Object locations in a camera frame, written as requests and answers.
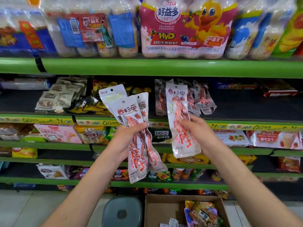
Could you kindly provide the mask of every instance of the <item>plastic stool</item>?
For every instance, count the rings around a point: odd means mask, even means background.
[[[142,205],[136,197],[115,197],[106,203],[102,227],[140,227],[142,224]]]

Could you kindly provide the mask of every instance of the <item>floor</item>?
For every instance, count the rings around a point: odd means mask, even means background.
[[[39,227],[66,198],[67,192],[0,190],[1,227]],[[105,204],[115,195],[104,194],[88,227],[100,227]],[[303,218],[303,202],[285,202]],[[251,227],[237,202],[225,201],[231,227]]]

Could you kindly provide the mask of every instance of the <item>human hand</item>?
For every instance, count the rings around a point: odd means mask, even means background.
[[[189,130],[189,133],[200,144],[203,154],[209,157],[208,150],[212,150],[223,143],[204,119],[193,115],[189,115],[189,117],[191,121],[183,119],[179,123]]]
[[[147,128],[147,126],[148,124],[146,122],[139,123],[132,127],[119,125],[115,136],[107,145],[107,149],[114,154],[119,162],[122,162],[128,157],[128,146],[131,144],[134,135]]]

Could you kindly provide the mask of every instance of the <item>open cardboard box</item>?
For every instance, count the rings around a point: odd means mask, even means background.
[[[156,195],[148,194],[145,200],[144,227],[159,227],[168,224],[170,218],[186,225],[184,214],[185,201],[213,202],[218,216],[223,220],[222,227],[230,227],[222,198],[214,196]]]

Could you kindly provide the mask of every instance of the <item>meat in package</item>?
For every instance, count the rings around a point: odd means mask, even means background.
[[[108,110],[124,126],[148,122],[148,93],[127,96],[124,86],[120,84],[99,90],[99,95]],[[152,135],[147,128],[134,135],[128,149],[130,183],[145,178],[148,169],[155,173],[167,170],[159,153],[152,146]]]
[[[166,83],[167,114],[175,158],[186,158],[201,153],[200,144],[191,137],[188,129],[178,122],[182,119],[190,120],[187,110],[187,93],[187,85]]]

